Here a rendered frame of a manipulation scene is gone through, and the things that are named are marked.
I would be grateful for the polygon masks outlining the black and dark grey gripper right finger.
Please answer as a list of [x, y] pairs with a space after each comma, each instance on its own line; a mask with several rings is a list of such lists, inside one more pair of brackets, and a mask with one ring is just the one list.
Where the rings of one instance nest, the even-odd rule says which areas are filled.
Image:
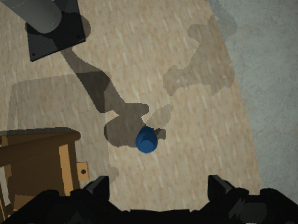
[[249, 195], [247, 189], [209, 175], [207, 195], [210, 202], [186, 215], [181, 224], [298, 224], [298, 205], [276, 189]]

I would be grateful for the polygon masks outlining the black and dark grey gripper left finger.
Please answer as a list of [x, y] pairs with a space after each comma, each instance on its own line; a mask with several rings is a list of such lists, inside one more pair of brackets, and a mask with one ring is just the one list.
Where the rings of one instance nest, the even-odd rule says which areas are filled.
[[83, 189], [72, 190], [70, 196], [59, 196], [52, 189], [42, 191], [1, 224], [141, 224], [109, 198], [109, 176], [100, 175]]

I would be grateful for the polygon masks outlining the blue bottle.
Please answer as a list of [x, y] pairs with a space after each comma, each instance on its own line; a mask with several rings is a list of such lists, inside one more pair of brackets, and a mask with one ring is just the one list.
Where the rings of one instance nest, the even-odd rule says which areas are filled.
[[143, 127], [139, 131], [135, 143], [139, 151], [141, 150], [143, 153], [151, 153], [151, 151], [153, 152], [156, 149], [158, 139], [151, 127]]

